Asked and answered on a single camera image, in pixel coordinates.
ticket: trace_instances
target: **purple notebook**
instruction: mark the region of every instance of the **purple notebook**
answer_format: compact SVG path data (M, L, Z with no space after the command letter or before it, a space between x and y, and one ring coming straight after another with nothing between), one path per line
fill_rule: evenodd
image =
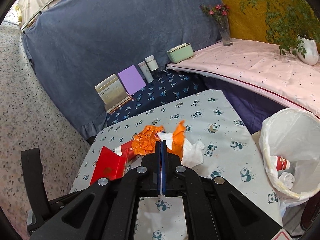
M130 96L146 86L146 83L134 65L119 72L118 76Z

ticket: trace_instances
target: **blue bedsheet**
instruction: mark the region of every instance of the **blue bedsheet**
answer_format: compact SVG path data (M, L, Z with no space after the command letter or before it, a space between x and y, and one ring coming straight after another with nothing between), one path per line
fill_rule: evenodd
M152 109L158 106L202 92L205 89L206 86L197 74L167 70L159 78L133 94L133 99L124 104L121 109L108 115L107 126L146 111L151 114Z

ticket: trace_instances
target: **panda print tablecloth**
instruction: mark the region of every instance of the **panda print tablecloth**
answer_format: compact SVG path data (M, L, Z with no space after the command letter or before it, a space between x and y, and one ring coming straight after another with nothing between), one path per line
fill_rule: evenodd
M201 93L157 107L103 129L92 144L71 192L89 186L101 148L116 147L131 140L145 125L163 125L173 132L185 120L186 138L205 145L204 162L193 169L203 177L222 176L282 225L278 199L268 182L262 157L240 117L220 90ZM140 166L141 157L126 170ZM187 239L182 198L141 198L136 223L136 239Z

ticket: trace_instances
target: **red warning label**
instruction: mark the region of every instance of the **red warning label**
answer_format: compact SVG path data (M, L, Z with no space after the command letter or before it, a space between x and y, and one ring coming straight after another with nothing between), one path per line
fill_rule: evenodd
M291 236L283 228L271 240L292 240Z

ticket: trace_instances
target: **green container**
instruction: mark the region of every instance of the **green container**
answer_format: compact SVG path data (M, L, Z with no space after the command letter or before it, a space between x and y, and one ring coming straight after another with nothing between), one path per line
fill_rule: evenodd
M182 60L193 57L194 52L190 43L184 43L167 51L167 55L173 63L179 63Z

